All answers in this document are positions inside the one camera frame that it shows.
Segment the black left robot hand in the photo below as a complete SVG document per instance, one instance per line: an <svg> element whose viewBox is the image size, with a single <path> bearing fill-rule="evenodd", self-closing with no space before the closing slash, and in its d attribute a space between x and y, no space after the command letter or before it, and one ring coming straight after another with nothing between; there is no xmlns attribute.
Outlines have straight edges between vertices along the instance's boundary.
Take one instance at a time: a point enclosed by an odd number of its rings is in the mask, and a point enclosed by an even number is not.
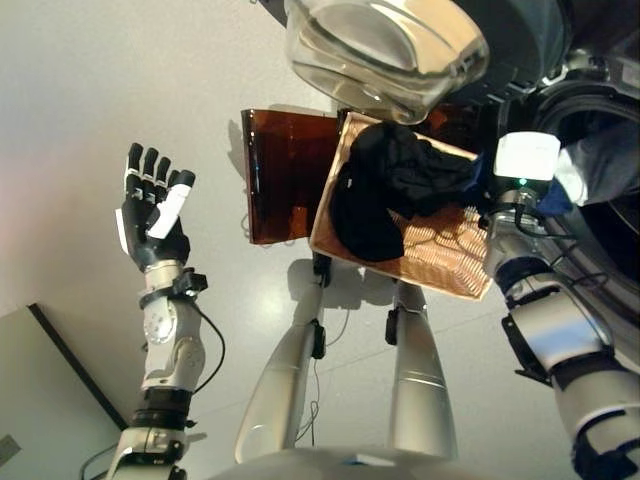
<svg viewBox="0 0 640 480"><path fill-rule="evenodd" d="M190 241L180 214L195 179L190 170L173 170L155 148L131 144L115 219L120 246L140 271L165 260L186 263Z"/></svg>

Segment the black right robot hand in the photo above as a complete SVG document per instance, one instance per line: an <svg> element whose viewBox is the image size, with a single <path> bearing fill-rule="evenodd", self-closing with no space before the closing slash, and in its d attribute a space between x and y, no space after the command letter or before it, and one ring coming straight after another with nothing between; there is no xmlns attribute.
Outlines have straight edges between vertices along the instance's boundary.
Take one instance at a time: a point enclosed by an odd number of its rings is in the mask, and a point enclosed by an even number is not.
<svg viewBox="0 0 640 480"><path fill-rule="evenodd" d="M549 133L507 133L498 141L492 173L505 187L529 189L542 196L554 178L560 147L560 140Z"/></svg>

